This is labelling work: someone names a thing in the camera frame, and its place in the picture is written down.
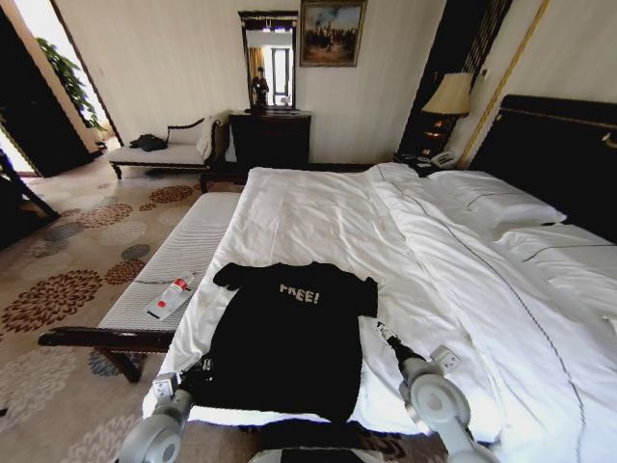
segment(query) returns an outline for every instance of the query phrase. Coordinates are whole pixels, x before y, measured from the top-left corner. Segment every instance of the white bottle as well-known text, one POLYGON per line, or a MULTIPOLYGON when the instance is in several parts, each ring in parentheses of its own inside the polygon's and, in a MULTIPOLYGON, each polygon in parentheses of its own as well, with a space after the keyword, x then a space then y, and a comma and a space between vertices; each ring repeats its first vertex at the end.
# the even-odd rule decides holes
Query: white bottle
POLYGON ((157 320, 164 320, 170 316, 193 294, 193 289, 189 287, 193 278, 194 275, 190 272, 182 273, 160 297, 148 304, 146 313, 157 320))

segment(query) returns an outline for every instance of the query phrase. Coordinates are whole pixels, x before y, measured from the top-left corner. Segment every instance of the bench leg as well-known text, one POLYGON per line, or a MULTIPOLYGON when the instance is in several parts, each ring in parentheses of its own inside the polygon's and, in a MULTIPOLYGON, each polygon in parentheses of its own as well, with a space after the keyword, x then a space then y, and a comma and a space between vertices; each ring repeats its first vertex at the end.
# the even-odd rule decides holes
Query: bench leg
POLYGON ((208 192, 208 179, 205 176, 200 176, 201 193, 208 192))
POLYGON ((120 170, 120 166, 115 162, 112 162, 111 165, 114 169, 114 172, 116 172, 116 177, 118 177, 118 180, 122 180, 122 171, 120 170))
POLYGON ((133 365, 128 359, 126 354, 120 352, 112 352, 107 349, 97 349, 107 360, 109 360, 114 366, 120 370, 120 372, 126 376, 129 383, 137 383, 139 378, 142 377, 142 373, 133 365))

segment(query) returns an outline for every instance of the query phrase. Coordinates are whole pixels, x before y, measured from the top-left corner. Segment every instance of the framed painting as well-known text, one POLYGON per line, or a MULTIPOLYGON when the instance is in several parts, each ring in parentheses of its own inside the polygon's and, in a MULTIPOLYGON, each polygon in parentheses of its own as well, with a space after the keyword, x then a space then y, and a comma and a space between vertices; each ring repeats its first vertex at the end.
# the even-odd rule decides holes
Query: framed painting
POLYGON ((366 0, 303 0, 300 66, 355 67, 366 0))

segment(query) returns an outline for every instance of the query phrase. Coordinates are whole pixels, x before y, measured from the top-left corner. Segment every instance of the green plant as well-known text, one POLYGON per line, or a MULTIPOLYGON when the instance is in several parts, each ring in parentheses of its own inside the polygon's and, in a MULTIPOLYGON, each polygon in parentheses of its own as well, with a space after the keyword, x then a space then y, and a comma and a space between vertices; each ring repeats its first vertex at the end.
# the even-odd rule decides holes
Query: green plant
POLYGON ((58 53, 56 45, 52 45, 42 38, 37 38, 37 42, 47 57, 47 61, 56 71, 56 75, 60 78, 60 82, 62 82, 65 91, 67 91, 68 97, 81 115, 86 126, 106 131, 98 122, 94 107, 88 101, 88 96, 84 91, 84 84, 75 75, 74 70, 79 69, 79 67, 69 58, 58 53))

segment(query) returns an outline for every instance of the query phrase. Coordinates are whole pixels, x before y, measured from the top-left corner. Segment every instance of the upholstered bench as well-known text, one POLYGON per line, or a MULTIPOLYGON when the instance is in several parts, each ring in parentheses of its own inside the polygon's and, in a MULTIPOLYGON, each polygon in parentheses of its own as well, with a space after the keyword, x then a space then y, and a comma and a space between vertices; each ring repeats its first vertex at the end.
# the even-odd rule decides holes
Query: upholstered bench
POLYGON ((40 335, 39 345, 95 348, 130 382, 139 381, 141 372, 126 353, 167 352, 189 301, 162 321, 146 314, 146 305, 182 272, 193 272, 193 286, 199 285, 227 230, 239 197, 239 193, 202 195, 98 327, 54 328, 40 335))
POLYGON ((129 146, 107 154, 122 178, 121 166, 207 171, 225 158, 229 146, 228 113, 200 119, 189 125, 168 125, 168 147, 144 151, 129 146))

